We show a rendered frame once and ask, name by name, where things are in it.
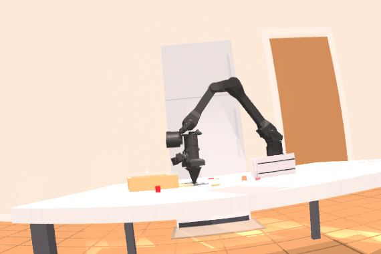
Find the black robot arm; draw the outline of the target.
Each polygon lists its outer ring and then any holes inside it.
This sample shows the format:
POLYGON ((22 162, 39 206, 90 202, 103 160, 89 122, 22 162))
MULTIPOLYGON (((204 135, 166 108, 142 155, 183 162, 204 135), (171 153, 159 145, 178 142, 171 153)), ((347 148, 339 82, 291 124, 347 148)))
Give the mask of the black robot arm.
MULTIPOLYGON (((267 157, 284 154, 281 142, 281 140, 283 140, 282 134, 277 131, 277 128, 272 123, 264 119, 263 115, 258 111, 245 93, 239 79, 234 77, 210 84, 196 107, 182 121, 182 128, 176 132, 166 132, 166 148, 180 148, 183 136, 184 147, 198 146, 198 135, 202 134, 199 129, 194 132, 188 132, 188 134, 184 133, 193 130, 197 126, 203 110, 217 92, 228 92, 232 97, 239 101, 242 107, 244 107, 251 119, 256 123, 258 128, 256 132, 260 135, 259 137, 264 139, 267 143, 267 157)), ((179 152, 175 157, 171 158, 173 166, 180 162, 185 163, 185 160, 186 162, 189 161, 188 153, 186 151, 183 151, 182 154, 179 152)))

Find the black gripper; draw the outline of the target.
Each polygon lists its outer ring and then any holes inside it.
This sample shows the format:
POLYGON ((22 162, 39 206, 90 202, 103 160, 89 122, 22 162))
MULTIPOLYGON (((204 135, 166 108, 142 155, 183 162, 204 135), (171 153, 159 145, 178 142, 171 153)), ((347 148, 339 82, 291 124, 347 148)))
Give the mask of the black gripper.
POLYGON ((199 158, 200 148, 198 146, 187 146, 184 148, 184 152, 185 151, 188 153, 189 161, 186 162, 185 160, 185 163, 181 164, 182 167, 186 167, 185 169, 189 171, 193 184, 196 184, 202 168, 200 166, 205 166, 205 160, 199 158))

